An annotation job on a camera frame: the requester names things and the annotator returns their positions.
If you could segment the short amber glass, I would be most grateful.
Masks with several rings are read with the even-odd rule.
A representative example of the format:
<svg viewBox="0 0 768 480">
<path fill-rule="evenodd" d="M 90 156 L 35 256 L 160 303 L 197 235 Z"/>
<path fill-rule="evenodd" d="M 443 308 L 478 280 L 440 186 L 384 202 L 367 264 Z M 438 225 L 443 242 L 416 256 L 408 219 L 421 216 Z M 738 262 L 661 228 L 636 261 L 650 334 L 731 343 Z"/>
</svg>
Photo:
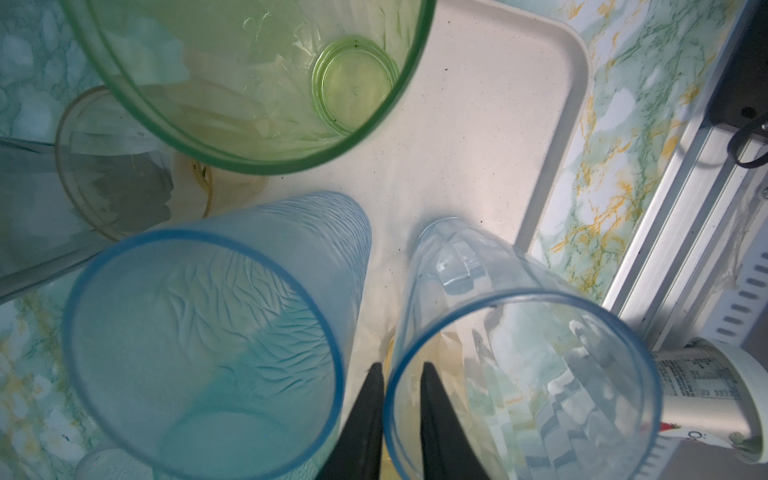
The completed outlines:
<svg viewBox="0 0 768 480">
<path fill-rule="evenodd" d="M 170 147 L 104 86 L 66 108 L 54 158 L 76 211 L 112 241 L 252 206 L 267 184 L 264 176 L 228 172 Z"/>
</svg>

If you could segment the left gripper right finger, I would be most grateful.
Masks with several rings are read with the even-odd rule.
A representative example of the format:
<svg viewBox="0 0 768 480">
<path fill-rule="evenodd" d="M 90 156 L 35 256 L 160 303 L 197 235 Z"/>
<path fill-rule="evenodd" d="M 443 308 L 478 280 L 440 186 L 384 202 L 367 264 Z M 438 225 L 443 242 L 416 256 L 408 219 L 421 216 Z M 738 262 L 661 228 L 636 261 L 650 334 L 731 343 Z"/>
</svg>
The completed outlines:
<svg viewBox="0 0 768 480">
<path fill-rule="evenodd" d="M 474 454 L 431 362 L 423 365 L 420 386 L 420 440 L 425 479 L 489 479 Z"/>
</svg>

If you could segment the light blue short glass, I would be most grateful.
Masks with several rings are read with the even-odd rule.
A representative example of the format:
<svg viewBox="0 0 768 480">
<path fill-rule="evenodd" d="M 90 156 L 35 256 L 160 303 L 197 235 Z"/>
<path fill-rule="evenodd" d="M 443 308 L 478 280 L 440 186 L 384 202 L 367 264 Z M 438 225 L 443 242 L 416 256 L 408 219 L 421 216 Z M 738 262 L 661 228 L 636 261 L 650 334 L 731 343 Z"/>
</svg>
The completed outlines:
<svg viewBox="0 0 768 480">
<path fill-rule="evenodd" d="M 320 191 L 123 240 L 62 316 L 70 382 L 161 479 L 311 479 L 339 429 L 372 229 Z"/>
</svg>

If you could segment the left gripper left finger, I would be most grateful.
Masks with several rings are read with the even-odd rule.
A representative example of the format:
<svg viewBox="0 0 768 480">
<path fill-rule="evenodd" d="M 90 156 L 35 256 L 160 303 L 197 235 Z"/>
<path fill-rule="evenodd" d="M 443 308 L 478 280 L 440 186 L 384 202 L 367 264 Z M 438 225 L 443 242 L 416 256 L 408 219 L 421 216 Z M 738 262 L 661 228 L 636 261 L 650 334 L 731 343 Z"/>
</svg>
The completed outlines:
<svg viewBox="0 0 768 480">
<path fill-rule="evenodd" d="M 380 478 L 384 378 L 382 364 L 371 365 L 336 445 L 317 479 Z"/>
</svg>

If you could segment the tall blue glass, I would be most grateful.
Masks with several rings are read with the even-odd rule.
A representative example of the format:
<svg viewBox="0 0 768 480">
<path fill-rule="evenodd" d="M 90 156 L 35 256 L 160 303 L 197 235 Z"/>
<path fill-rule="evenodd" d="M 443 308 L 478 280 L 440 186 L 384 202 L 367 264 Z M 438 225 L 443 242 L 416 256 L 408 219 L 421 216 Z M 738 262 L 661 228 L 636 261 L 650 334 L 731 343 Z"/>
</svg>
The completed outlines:
<svg viewBox="0 0 768 480">
<path fill-rule="evenodd" d="M 396 329 L 384 438 L 424 477 L 421 384 L 436 370 L 492 479 L 630 479 L 657 438 L 659 373 L 641 339 L 543 264 L 449 217 L 419 236 Z"/>
</svg>

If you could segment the green clear glass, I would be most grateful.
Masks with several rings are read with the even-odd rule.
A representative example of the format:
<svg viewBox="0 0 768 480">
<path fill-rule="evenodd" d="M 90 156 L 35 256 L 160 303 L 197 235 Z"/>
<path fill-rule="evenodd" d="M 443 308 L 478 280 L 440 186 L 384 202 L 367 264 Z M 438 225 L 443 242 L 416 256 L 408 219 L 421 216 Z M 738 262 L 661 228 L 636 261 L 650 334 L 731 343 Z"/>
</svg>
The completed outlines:
<svg viewBox="0 0 768 480">
<path fill-rule="evenodd" d="M 367 139 L 408 87 L 433 1 L 65 1 L 87 58 L 195 160 L 304 171 Z"/>
</svg>

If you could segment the tall grey glass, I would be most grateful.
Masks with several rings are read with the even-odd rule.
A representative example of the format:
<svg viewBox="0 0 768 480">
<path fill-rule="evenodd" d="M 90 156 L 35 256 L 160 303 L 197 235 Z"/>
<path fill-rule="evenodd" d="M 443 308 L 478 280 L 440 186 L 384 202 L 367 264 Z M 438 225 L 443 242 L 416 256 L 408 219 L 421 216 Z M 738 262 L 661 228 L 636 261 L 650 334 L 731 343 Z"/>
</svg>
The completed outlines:
<svg viewBox="0 0 768 480">
<path fill-rule="evenodd" d="M 86 263 L 112 241 L 64 191 L 54 145 L 1 141 L 1 298 L 13 299 Z"/>
</svg>

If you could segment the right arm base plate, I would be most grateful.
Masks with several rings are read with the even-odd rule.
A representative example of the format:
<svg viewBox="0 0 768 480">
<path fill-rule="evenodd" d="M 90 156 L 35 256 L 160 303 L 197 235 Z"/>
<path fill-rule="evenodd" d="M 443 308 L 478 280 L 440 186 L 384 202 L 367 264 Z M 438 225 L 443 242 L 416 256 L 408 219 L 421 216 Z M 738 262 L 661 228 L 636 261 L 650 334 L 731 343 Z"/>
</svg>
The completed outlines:
<svg viewBox="0 0 768 480">
<path fill-rule="evenodd" d="M 767 3 L 759 1 L 738 42 L 708 110 L 709 122 L 734 131 L 728 158 L 745 169 L 767 164 L 767 156 L 741 158 L 749 141 L 767 139 Z"/>
</svg>

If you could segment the pink rectangular tray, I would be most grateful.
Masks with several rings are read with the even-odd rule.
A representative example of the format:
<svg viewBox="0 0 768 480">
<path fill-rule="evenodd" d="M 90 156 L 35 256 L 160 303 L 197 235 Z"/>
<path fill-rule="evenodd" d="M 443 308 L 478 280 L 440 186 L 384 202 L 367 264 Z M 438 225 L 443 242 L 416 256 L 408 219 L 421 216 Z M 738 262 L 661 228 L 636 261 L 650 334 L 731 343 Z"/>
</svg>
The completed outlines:
<svg viewBox="0 0 768 480">
<path fill-rule="evenodd" d="M 569 25 L 498 2 L 441 1 L 408 87 L 376 130 L 336 160 L 268 181 L 263 202 L 334 191 L 370 221 L 349 376 L 382 358 L 430 223 L 461 217 L 529 247 L 591 82 Z"/>
</svg>

